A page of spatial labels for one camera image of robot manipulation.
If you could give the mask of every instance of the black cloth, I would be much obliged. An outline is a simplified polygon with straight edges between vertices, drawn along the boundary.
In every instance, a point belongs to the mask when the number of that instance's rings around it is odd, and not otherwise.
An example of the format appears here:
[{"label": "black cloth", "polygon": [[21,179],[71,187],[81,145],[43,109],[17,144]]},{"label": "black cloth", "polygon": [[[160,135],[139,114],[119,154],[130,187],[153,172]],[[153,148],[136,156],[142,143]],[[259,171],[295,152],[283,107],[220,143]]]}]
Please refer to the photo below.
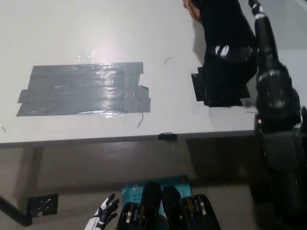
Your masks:
[{"label": "black cloth", "polygon": [[[200,9],[207,47],[256,45],[256,38],[238,0],[192,0],[192,2]],[[206,51],[202,68],[205,97],[212,106],[223,105],[223,99],[227,101],[225,106],[238,105],[240,92],[256,72],[255,58],[251,58],[245,64],[236,64]]]}]

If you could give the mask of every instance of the white table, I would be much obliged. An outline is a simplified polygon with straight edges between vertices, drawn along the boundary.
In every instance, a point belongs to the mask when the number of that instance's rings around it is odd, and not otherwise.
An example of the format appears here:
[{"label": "white table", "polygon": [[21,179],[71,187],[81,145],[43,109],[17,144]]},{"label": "white table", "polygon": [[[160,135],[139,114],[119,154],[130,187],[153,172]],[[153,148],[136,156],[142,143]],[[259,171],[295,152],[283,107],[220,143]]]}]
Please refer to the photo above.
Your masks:
[{"label": "white table", "polygon": [[[263,0],[281,60],[307,104],[307,2]],[[253,25],[248,0],[243,11]],[[197,102],[191,73],[193,21],[181,0],[29,0],[0,3],[0,147],[252,134],[254,108],[208,108]],[[151,112],[122,115],[16,117],[33,65],[144,62],[140,85],[149,88]]]}]

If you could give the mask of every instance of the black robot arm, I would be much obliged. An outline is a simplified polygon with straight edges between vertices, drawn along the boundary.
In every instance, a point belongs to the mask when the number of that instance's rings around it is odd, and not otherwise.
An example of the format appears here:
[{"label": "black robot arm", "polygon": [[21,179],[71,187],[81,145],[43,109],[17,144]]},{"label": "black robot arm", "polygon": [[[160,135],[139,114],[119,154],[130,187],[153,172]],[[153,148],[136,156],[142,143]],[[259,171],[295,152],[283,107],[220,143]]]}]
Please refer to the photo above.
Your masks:
[{"label": "black robot arm", "polygon": [[276,229],[307,229],[306,109],[279,61],[269,18],[257,0],[249,0],[255,16],[258,60],[256,130],[271,175]]}]

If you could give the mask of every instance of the gray floor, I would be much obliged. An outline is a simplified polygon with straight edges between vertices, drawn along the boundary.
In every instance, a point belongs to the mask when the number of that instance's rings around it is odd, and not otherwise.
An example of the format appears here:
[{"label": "gray floor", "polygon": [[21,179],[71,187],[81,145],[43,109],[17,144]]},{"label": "gray floor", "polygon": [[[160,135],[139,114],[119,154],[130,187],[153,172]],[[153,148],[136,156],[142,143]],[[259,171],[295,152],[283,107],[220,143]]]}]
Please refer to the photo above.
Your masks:
[{"label": "gray floor", "polygon": [[[120,198],[126,183],[178,174],[189,175],[194,194],[208,196],[223,230],[261,229],[272,218],[270,205],[253,205],[247,186],[267,180],[254,138],[0,149],[6,199],[24,210],[29,196],[59,193],[58,214],[34,219],[29,230],[83,230],[110,193]],[[0,213],[0,229],[22,228]]]}]

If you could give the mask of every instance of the human hand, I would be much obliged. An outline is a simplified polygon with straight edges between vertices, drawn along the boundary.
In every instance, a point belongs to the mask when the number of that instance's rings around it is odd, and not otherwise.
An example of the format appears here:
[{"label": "human hand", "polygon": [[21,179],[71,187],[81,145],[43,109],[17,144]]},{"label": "human hand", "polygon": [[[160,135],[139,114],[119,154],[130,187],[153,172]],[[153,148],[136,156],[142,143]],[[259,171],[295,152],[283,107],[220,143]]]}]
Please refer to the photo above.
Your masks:
[{"label": "human hand", "polygon": [[189,11],[191,17],[201,24],[200,10],[196,6],[194,6],[191,0],[182,0],[182,1],[184,8],[186,8]]}]

